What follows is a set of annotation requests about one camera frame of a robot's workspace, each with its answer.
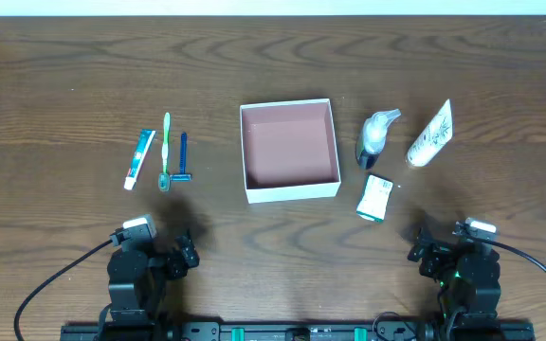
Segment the white green soap packet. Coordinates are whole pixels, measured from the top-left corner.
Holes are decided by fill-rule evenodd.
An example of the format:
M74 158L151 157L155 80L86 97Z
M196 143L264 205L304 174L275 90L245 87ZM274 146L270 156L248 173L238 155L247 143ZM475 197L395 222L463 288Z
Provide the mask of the white green soap packet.
M392 181L370 174L356 207L356 214L362 219L382 223L392 188Z

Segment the blue disposable razor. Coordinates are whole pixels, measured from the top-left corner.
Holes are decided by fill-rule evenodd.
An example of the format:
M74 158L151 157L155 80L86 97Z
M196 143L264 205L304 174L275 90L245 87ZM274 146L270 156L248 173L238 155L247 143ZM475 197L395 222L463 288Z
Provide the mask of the blue disposable razor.
M179 172L170 176L171 182L190 182L192 177L187 173L188 135L180 136Z

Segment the green white toothbrush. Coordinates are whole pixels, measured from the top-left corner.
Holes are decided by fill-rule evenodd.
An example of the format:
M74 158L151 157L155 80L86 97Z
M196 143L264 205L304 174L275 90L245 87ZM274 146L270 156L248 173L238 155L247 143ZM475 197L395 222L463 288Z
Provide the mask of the green white toothbrush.
M172 116L169 112L163 118L163 137L161 146L162 172L158 176L158 187L162 192L170 189L170 175L168 174L169 159L169 132L172 125Z

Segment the white floral lotion tube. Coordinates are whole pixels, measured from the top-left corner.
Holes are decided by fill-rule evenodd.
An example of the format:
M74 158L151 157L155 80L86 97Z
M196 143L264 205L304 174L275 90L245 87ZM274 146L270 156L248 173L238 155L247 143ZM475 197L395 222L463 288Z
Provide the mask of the white floral lotion tube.
M426 166L453 136L453 117L447 99L427 127L409 147L406 160L412 167Z

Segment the toothpaste tube white teal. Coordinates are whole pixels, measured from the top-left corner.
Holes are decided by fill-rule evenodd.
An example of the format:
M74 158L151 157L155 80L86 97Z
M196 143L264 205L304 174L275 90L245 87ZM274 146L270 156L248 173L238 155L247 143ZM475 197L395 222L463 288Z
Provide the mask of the toothpaste tube white teal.
M123 188L132 190L137 182L142 164L155 138L156 130L143 129L136 144L130 168L124 180Z

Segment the clear foam pump bottle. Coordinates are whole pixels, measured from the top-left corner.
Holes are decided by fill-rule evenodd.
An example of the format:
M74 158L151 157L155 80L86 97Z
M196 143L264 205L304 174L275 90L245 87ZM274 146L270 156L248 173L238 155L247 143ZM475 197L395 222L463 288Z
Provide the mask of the clear foam pump bottle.
M374 113L366 119L355 145L358 166L369 170L382 153L390 125L401 116L399 109Z

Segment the white cardboard box pink inside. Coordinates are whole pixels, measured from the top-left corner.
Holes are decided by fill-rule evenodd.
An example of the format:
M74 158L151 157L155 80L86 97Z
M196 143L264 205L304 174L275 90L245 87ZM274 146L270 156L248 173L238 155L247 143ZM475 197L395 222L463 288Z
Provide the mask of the white cardboard box pink inside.
M249 203L337 195L341 177L329 99L243 104L239 116Z

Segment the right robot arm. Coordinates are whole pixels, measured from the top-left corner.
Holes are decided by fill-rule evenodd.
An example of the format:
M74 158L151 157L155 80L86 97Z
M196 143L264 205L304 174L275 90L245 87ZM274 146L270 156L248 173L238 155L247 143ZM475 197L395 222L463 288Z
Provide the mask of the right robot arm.
M457 242L444 242L423 226L408 253L422 276L440 284L437 298L446 332L468 318L496 318L501 296L500 256L490 245L496 229L458 223L454 234Z

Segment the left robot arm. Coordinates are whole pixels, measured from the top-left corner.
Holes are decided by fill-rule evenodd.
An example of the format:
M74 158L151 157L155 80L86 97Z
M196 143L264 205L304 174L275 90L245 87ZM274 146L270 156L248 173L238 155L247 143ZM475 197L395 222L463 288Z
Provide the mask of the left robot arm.
M144 227L135 232L119 229L111 241L119 248L107 265L113 320L134 325L154 323L167 283L184 278L199 265L191 234L175 237L177 247L166 252L155 249L154 237Z

